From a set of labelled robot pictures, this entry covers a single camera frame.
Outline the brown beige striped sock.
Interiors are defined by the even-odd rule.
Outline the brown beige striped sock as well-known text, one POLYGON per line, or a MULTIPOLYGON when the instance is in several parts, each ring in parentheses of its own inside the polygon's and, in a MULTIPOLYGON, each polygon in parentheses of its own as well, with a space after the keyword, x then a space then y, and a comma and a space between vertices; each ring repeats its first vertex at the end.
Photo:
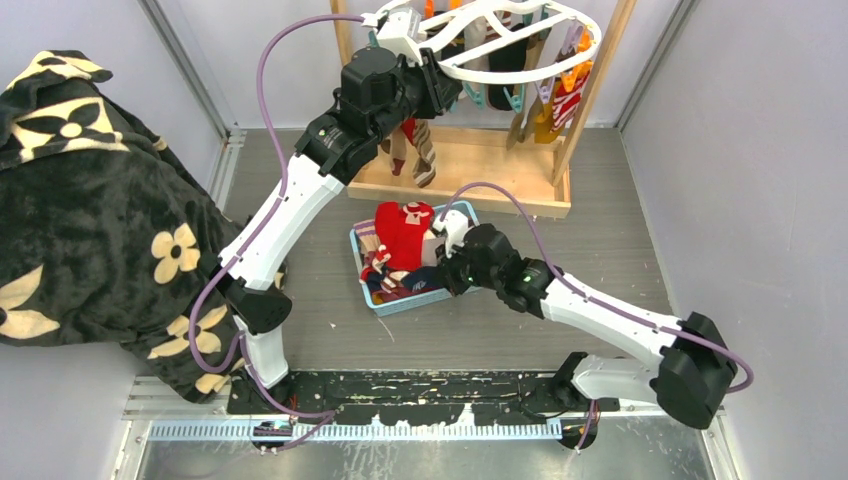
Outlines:
POLYGON ((412 145, 418 154, 413 169, 414 181, 419 188, 425 188, 436 176, 436 152, 427 120, 417 119, 415 121, 412 145))

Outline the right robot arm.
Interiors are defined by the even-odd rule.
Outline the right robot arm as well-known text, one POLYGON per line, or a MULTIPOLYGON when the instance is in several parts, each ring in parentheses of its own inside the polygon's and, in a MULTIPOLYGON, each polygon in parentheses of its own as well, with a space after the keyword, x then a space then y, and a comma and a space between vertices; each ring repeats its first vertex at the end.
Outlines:
POLYGON ((715 322, 693 312, 681 319, 595 290, 541 259, 522 256, 493 225, 438 220, 436 251, 445 287, 461 295, 490 289, 511 310, 582 330, 625 352, 623 358, 571 353, 555 377, 567 410, 591 400, 651 403, 692 428, 709 427, 731 391, 741 362, 715 322))

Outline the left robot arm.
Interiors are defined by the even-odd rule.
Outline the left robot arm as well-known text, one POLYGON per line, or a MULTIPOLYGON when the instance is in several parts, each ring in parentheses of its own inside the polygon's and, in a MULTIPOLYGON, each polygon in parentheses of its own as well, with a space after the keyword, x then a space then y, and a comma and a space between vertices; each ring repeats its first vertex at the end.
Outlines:
POLYGON ((227 247, 201 258, 209 282, 196 303, 217 292, 231 307, 235 343, 256 382, 252 398, 269 413, 285 409, 292 397, 282 340, 292 302, 273 287, 279 267, 320 211, 377 156, 381 142, 411 118, 444 114, 463 90, 431 50, 421 55, 415 63, 381 47, 356 52, 341 70, 332 107, 307 125, 276 189, 227 247))

